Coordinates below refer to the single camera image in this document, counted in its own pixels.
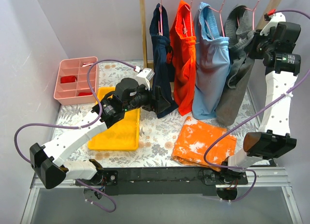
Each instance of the white wall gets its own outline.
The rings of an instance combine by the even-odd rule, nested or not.
[[[67,58],[37,0],[0,0],[0,223],[19,223],[33,170],[17,154],[13,136],[23,124],[54,123],[53,99],[60,60]],[[50,137],[47,128],[29,128],[18,140],[29,147]]]
[[[310,13],[309,0],[282,0],[278,10],[293,8]],[[299,79],[310,69],[310,21],[300,14],[285,13],[286,20],[301,25],[301,35],[293,53],[301,55],[301,72]],[[257,110],[265,103],[266,85],[264,78],[265,67],[262,62],[256,62],[249,86],[254,96]],[[310,183],[310,79],[308,78],[300,88],[293,92],[293,104],[290,112],[291,136],[297,138],[297,146],[294,150],[278,159],[279,165],[285,166],[292,182],[294,197],[304,223],[309,223],[309,200],[307,192]]]
[[[38,0],[69,58],[97,56],[123,60],[143,59],[139,0]],[[193,16],[199,3],[219,9],[223,0],[193,0]],[[160,0],[145,0],[148,59],[153,58],[149,27]],[[171,28],[180,0],[163,0]],[[250,8],[257,0],[227,0],[223,19],[236,4]],[[261,0],[256,23],[269,0]]]

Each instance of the wooden rack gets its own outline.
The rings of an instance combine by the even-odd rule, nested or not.
[[[271,9],[276,9],[281,0],[270,0],[264,13],[269,12]],[[142,27],[142,46],[143,46],[143,66],[147,68],[153,68],[153,61],[147,60],[147,47],[146,47],[146,27],[145,27],[145,0],[140,0],[140,15],[141,15],[141,27]],[[256,29],[262,29],[265,26],[264,15],[262,15],[258,22]]]

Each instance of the folded orange cloth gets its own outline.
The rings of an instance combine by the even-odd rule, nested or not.
[[[220,171],[218,167],[209,166],[203,160],[203,155],[208,147],[224,133],[226,133],[224,128],[208,125],[189,116],[185,120],[179,138],[175,143],[172,159],[181,164],[211,167],[213,170]],[[236,143],[237,139],[228,135],[210,150],[207,154],[207,160],[221,164],[227,157],[234,154]]]
[[[181,0],[170,30],[172,63],[175,67],[173,94],[182,116],[192,111],[196,80],[196,37],[194,24],[193,21],[190,22],[190,12],[186,7],[189,8],[189,5]]]

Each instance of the gray floor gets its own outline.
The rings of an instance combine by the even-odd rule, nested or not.
[[[245,192],[248,188],[239,188]],[[106,213],[84,201],[83,189],[40,189],[32,224],[290,224],[281,187],[254,188],[242,201],[228,204],[199,194],[120,195],[118,208]],[[101,199],[111,208],[112,204]]]

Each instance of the garment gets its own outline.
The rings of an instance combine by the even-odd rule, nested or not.
[[[182,116],[192,110],[196,78],[196,37],[193,22],[190,21],[190,12],[186,7],[189,9],[189,5],[181,0],[170,30],[173,48],[172,63],[175,67],[173,94]],[[190,26],[193,29],[193,36],[191,36]]]
[[[247,57],[244,51],[254,36],[245,7],[242,5],[234,7],[227,18],[224,29],[225,35],[230,38],[228,48],[231,71],[216,113],[217,120],[227,126],[232,125],[238,115],[254,65],[254,59]]]
[[[204,161],[203,155],[209,146],[224,133],[226,133],[224,128],[208,125],[189,116],[175,143],[172,159],[185,165],[211,167],[220,171],[218,167],[209,166]],[[226,136],[210,150],[207,160],[221,164],[227,157],[234,154],[236,143],[237,139],[234,136]]]
[[[199,120],[215,118],[215,108],[230,70],[229,38],[219,35],[213,11],[209,6],[201,2],[194,19],[199,44],[196,45],[197,74],[193,116]]]
[[[168,16],[166,9],[162,6],[162,25],[163,25],[163,35],[159,35],[158,21],[160,20],[159,12],[160,4],[156,6],[154,10],[153,19],[150,25],[150,35],[153,44],[153,58],[154,58],[154,72],[153,77],[153,91],[155,86],[161,87],[161,93],[163,97],[170,103],[170,107],[161,113],[157,114],[158,118],[164,117],[173,110],[175,110],[178,105],[171,97],[171,86],[170,82],[174,81],[175,68],[172,62],[167,63],[167,54],[171,51],[170,39],[169,39],[169,26],[168,26]]]

